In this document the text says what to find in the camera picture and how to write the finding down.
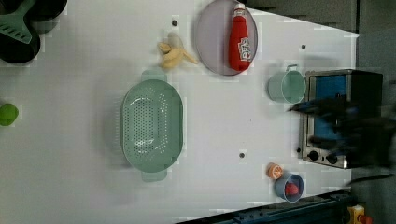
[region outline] banana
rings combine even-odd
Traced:
[[[159,43],[159,48],[163,52],[162,68],[171,69],[178,66],[184,58],[189,62],[198,64],[198,62],[184,49],[183,42],[175,33],[168,35],[168,42]]]

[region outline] blue cup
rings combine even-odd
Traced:
[[[293,194],[293,195],[286,195],[285,193],[285,188],[288,183],[295,184],[298,189],[299,193],[298,194]],[[300,200],[301,196],[303,195],[304,192],[304,181],[299,175],[294,175],[291,173],[285,173],[283,174],[276,182],[276,194],[277,196],[283,198],[289,203],[296,203]]]

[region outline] colander handle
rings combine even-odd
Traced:
[[[143,72],[142,81],[157,79],[166,82],[166,74],[161,68],[149,69]]]

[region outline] mug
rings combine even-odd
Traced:
[[[294,184],[298,187],[298,194],[291,194],[287,195],[285,190],[286,190],[286,185],[288,183]],[[303,195],[304,192],[304,181],[299,175],[294,175],[291,173],[285,173],[283,174],[276,182],[276,194],[277,196],[283,198],[289,203],[296,203],[300,200],[301,196]]]
[[[268,95],[271,100],[279,103],[298,104],[305,96],[305,78],[297,70],[297,64],[289,65],[286,72],[273,75],[268,81]]]

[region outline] bottle cap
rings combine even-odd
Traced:
[[[241,9],[246,9],[245,5],[242,4],[242,3],[236,4],[236,6],[235,6],[234,9],[237,10],[237,9],[239,9],[239,8],[241,8]]]

